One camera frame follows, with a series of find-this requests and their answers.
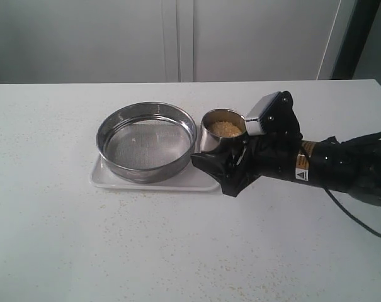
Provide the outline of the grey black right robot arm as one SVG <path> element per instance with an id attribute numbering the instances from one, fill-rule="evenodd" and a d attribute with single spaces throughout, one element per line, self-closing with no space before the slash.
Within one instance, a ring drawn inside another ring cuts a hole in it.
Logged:
<path id="1" fill-rule="evenodd" d="M 339 142 L 304 140 L 288 91 L 263 96 L 244 119 L 241 177 L 322 187 L 381 207 L 381 131 Z"/>

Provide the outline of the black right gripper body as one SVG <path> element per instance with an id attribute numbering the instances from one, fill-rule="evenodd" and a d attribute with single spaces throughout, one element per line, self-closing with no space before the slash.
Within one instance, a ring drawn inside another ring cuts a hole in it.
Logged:
<path id="1" fill-rule="evenodd" d="M 227 194 L 236 197 L 261 176 L 296 182 L 302 134 L 249 137 L 227 162 Z"/>

